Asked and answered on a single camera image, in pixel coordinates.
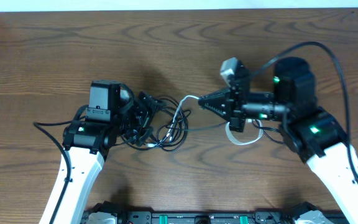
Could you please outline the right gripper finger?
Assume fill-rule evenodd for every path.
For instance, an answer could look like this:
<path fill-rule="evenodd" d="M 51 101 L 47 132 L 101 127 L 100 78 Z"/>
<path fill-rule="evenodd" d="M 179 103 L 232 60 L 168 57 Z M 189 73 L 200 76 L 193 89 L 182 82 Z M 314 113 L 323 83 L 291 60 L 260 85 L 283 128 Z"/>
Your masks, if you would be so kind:
<path fill-rule="evenodd" d="M 227 113 L 226 113 L 226 111 L 224 109 L 220 109 L 218 107 L 211 106 L 208 103 L 199 103 L 199 105 L 202 107 L 202 109 L 209 110 L 210 112 L 213 112 L 214 114 L 216 114 L 217 116 L 219 116 L 223 120 L 229 121 L 229 116 L 227 115 Z"/>
<path fill-rule="evenodd" d="M 226 95 L 230 94 L 230 88 L 223 88 L 207 95 L 203 95 L 199 98 L 199 102 L 209 102 L 209 101 L 224 101 Z"/>

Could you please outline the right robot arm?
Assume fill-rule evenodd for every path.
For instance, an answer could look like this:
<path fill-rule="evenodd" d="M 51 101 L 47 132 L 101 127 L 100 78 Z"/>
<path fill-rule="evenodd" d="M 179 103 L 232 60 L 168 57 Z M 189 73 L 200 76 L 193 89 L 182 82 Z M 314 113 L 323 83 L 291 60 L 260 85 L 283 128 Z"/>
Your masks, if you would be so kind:
<path fill-rule="evenodd" d="M 246 120 L 276 121 L 284 144 L 314 172 L 349 223 L 358 223 L 358 157 L 333 115 L 318 106 L 315 76 L 306 60 L 286 57 L 273 70 L 273 92 L 251 92 L 251 74 L 236 58 L 223 62 L 227 88 L 202 96 L 198 104 L 243 132 Z"/>

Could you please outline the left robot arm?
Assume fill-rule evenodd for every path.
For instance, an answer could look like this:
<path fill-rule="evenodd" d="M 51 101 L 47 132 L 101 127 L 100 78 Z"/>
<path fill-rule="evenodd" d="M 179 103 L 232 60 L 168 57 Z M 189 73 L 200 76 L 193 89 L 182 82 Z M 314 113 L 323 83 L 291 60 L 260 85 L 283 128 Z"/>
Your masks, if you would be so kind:
<path fill-rule="evenodd" d="M 79 223 L 110 148 L 124 145 L 148 150 L 151 121 L 164 103 L 145 92 L 93 90 L 89 103 L 66 123 L 63 141 L 56 143 L 62 159 L 41 223 Z"/>

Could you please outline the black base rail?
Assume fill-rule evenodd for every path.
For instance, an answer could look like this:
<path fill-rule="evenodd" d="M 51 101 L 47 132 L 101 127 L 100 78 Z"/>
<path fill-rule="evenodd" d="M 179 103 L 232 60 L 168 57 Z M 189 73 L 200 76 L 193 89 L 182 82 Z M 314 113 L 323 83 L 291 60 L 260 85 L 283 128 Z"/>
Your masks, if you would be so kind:
<path fill-rule="evenodd" d="M 347 223 L 341 212 L 322 212 L 309 202 L 286 210 L 254 211 L 155 211 L 150 207 L 133 207 L 103 202 L 85 211 L 84 223 L 116 224 L 250 224 L 250 223 Z"/>

